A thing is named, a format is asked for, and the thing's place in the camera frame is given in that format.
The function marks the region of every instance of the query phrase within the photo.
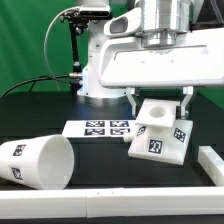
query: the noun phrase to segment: cable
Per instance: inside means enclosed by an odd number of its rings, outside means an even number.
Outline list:
[[[34,85],[37,83],[37,82],[40,82],[40,81],[47,81],[47,80],[56,80],[57,82],[61,82],[61,83],[65,83],[65,84],[70,84],[68,82],[64,82],[64,81],[61,81],[59,79],[62,79],[62,78],[68,78],[69,75],[61,75],[61,76],[55,76],[55,77],[50,77],[50,76],[44,76],[44,77],[39,77],[39,78],[36,78],[36,79],[30,79],[30,80],[27,80],[27,81],[24,81],[24,82],[20,82],[12,87],[10,87],[9,89],[7,89],[0,97],[0,100],[3,99],[6,95],[8,95],[8,93],[10,93],[12,90],[20,87],[20,86],[23,86],[23,85],[26,85],[26,84],[29,84],[29,83],[33,83],[31,88],[30,88],[30,92],[32,91]]]
[[[55,21],[56,21],[62,14],[66,13],[67,11],[70,11],[70,10],[78,10],[78,9],[79,9],[79,7],[72,7],[72,8],[69,8],[69,9],[66,9],[66,10],[60,12],[60,13],[59,13],[59,14],[52,20],[52,22],[50,23],[50,25],[49,25],[49,27],[48,27],[48,29],[47,29],[47,32],[46,32],[46,35],[45,35],[45,39],[44,39],[44,59],[45,59],[45,63],[46,63],[46,65],[47,65],[47,67],[48,67],[48,69],[49,69],[49,71],[50,71],[50,73],[51,73],[51,75],[52,75],[53,78],[55,78],[56,76],[55,76],[55,74],[54,74],[54,72],[53,72],[53,70],[52,70],[52,68],[51,68],[51,66],[50,66],[50,63],[49,63],[49,60],[48,60],[48,56],[47,56],[47,44],[48,44],[48,38],[49,38],[50,31],[51,31],[51,29],[52,29],[52,27],[53,27]],[[58,91],[60,91],[60,86],[59,86],[59,84],[58,84],[58,80],[55,80],[55,81],[57,81],[57,82],[56,82],[56,85],[57,85]]]

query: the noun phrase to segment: white border bar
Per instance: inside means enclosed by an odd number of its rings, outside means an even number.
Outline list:
[[[224,187],[1,191],[1,219],[224,214]]]

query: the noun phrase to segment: white robot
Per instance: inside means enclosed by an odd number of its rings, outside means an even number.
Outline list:
[[[183,164],[194,87],[224,84],[224,29],[192,30],[203,2],[128,1],[131,10],[112,18],[109,1],[78,1],[79,7],[60,15],[69,21],[73,39],[88,27],[88,64],[79,75],[75,61],[72,74],[83,79],[79,97],[100,104],[128,98],[132,105],[138,127],[125,137],[132,141],[129,156]],[[221,20],[216,2],[211,3]],[[145,99],[140,105],[139,88],[183,88],[186,97],[182,102]]]

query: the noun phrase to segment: black cable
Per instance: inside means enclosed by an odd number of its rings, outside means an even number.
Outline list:
[[[62,78],[68,78],[69,75],[61,75],[61,76],[55,76],[55,77],[50,77],[50,76],[43,76],[43,77],[39,77],[39,78],[36,78],[36,79],[30,79],[30,80],[27,80],[27,81],[23,81],[23,82],[20,82],[12,87],[10,87],[9,89],[7,89],[0,97],[0,100],[3,99],[6,95],[8,95],[8,93],[10,93],[12,90],[20,87],[20,86],[23,86],[23,85],[26,85],[26,84],[29,84],[29,83],[33,83],[33,85],[31,86],[30,88],[30,91],[33,89],[34,85],[37,83],[37,82],[41,82],[41,81],[49,81],[49,80],[56,80],[58,82],[61,82],[61,83],[65,83],[65,84],[69,84],[69,82],[63,82],[59,79],[62,79]]]

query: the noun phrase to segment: table surface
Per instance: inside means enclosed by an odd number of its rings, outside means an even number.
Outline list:
[[[163,99],[178,97],[169,94]],[[61,134],[67,120],[128,119],[133,119],[128,103],[102,107],[79,102],[76,96],[68,92],[16,93],[0,100],[0,144],[16,139]],[[190,107],[190,119],[194,127],[183,166],[129,158],[129,144],[124,143],[122,138],[70,139],[77,163],[67,189],[214,186],[197,161],[198,147],[212,146],[223,158],[223,110],[197,94]],[[19,189],[29,188],[0,179],[0,190]],[[224,215],[51,219],[41,220],[41,223],[205,224],[220,223],[221,220],[224,220]],[[7,222],[26,223],[25,220],[7,220],[4,223]]]

